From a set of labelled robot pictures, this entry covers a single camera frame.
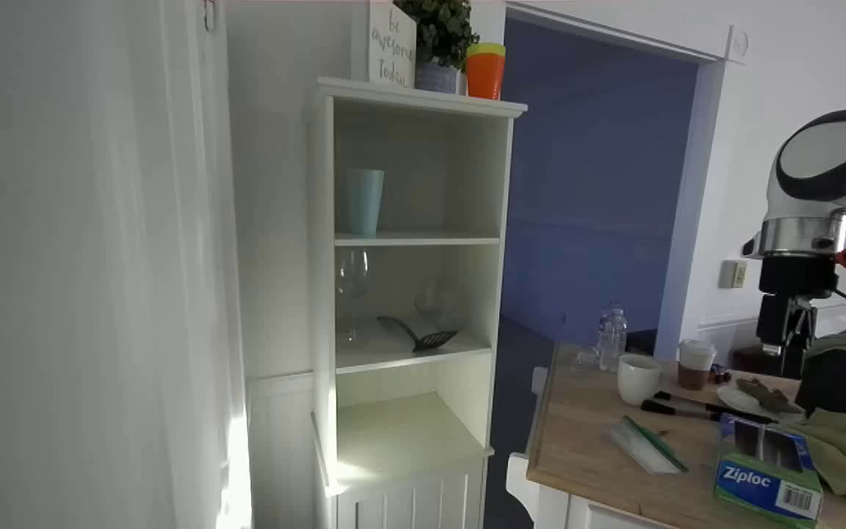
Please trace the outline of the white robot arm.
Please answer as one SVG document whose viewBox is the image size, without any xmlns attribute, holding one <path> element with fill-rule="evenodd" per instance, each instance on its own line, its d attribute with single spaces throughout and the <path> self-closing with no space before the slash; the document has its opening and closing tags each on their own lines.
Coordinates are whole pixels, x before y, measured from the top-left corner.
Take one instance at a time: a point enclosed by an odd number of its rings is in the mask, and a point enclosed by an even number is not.
<svg viewBox="0 0 846 529">
<path fill-rule="evenodd" d="M 776 151 L 767 183 L 767 216 L 742 244 L 760 261 L 758 338 L 785 354 L 810 302 L 836 289 L 833 255 L 846 229 L 846 108 L 801 123 Z"/>
</svg>

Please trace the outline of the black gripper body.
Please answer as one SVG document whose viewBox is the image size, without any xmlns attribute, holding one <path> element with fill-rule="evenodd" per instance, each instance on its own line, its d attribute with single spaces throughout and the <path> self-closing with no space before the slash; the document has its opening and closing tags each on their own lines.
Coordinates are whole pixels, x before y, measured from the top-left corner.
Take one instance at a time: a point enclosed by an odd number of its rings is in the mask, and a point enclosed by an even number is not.
<svg viewBox="0 0 846 529">
<path fill-rule="evenodd" d="M 790 349 L 812 333 L 812 299 L 836 289 L 827 255 L 767 255 L 758 289 L 764 295 L 754 335 L 767 349 Z"/>
</svg>

